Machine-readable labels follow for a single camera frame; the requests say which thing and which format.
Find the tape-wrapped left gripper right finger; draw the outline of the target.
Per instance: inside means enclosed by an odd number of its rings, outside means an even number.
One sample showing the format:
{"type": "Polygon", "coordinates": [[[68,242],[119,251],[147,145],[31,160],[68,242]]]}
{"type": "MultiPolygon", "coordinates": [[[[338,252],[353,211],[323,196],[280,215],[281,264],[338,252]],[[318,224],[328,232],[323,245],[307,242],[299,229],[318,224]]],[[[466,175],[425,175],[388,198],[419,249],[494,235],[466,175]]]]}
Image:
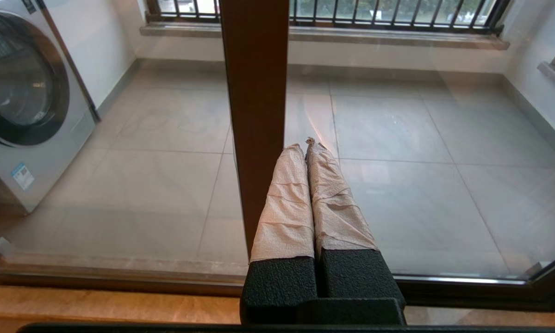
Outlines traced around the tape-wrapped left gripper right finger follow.
{"type": "Polygon", "coordinates": [[[404,303],[337,160],[315,139],[307,139],[307,145],[320,294],[404,303]]]}

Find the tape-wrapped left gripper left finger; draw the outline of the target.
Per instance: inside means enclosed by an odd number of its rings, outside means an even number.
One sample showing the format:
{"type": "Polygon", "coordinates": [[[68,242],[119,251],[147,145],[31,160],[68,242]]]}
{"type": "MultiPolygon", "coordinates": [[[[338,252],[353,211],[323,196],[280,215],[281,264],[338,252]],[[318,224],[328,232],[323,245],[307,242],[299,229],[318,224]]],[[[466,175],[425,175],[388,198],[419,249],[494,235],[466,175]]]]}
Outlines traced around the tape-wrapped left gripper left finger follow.
{"type": "Polygon", "coordinates": [[[240,298],[242,324],[295,324],[318,297],[315,228],[305,154],[283,149],[261,213],[240,298]]]}

